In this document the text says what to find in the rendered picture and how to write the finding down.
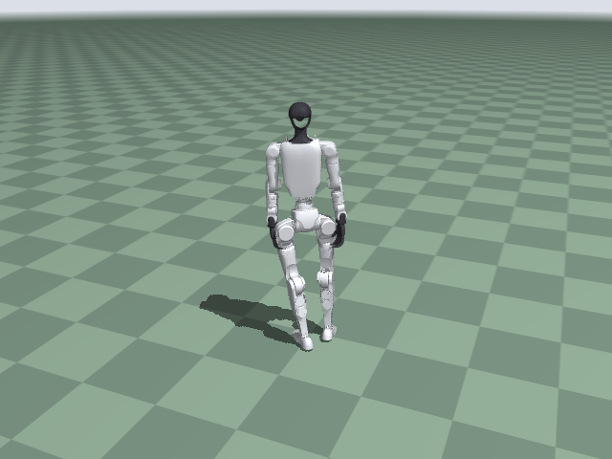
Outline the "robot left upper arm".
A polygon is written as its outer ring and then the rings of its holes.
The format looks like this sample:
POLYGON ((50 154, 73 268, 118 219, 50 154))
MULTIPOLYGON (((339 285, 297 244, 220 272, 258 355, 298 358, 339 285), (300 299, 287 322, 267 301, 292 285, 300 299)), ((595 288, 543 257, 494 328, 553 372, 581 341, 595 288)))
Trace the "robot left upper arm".
POLYGON ((269 191, 278 191, 281 188, 280 179, 278 179, 279 160, 282 142, 271 143, 266 151, 266 169, 269 181, 269 191))

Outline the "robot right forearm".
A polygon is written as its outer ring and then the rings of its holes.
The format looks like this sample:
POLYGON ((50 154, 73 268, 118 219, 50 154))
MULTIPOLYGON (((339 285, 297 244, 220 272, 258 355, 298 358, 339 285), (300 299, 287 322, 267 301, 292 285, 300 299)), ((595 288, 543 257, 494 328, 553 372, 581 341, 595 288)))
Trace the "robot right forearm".
POLYGON ((333 207, 335 211, 335 218, 337 220, 339 220, 339 216, 342 213, 344 213, 347 218, 347 213, 345 212, 345 205, 344 205, 344 200, 343 200, 342 181, 341 181, 340 176, 339 176, 339 184, 340 184, 340 188, 337 188, 331 191, 331 196, 333 199, 333 207))

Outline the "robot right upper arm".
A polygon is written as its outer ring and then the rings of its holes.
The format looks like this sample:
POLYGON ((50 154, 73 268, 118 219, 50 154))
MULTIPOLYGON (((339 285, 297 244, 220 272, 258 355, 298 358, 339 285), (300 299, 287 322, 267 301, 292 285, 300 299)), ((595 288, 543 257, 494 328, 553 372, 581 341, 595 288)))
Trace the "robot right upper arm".
POLYGON ((337 147, 333 142, 330 141, 319 141, 321 147, 321 153, 327 159, 325 160, 329 178, 327 179, 327 185, 330 189, 340 188, 339 184, 339 156, 337 147))

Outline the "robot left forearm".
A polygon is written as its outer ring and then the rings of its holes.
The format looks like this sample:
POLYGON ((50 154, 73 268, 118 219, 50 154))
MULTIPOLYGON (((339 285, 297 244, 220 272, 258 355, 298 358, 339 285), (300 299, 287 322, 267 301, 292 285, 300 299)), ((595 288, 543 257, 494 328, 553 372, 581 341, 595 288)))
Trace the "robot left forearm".
POLYGON ((268 213, 266 221, 268 223, 268 218, 272 216, 274 218, 274 221, 277 222, 277 220, 278 220, 278 217, 277 217, 277 212, 278 212, 278 203, 277 203, 278 193, 276 193, 274 191, 269 191, 269 181, 268 181, 268 179, 266 181, 266 199, 267 199, 267 213, 268 213))

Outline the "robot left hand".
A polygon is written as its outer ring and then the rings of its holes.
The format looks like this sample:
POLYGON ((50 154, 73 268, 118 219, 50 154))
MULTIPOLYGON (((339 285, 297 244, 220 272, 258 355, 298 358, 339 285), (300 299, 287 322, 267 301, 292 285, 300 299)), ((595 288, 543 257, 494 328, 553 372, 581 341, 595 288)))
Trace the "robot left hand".
POLYGON ((275 241, 276 237, 275 237, 274 227, 276 226, 277 222, 275 222, 274 218, 271 216, 271 217, 268 218, 268 223, 269 223, 268 227, 270 228, 270 235, 271 235, 271 238, 273 240, 274 247, 279 249, 279 250, 282 250, 282 248, 279 248, 277 246, 277 242, 275 241))

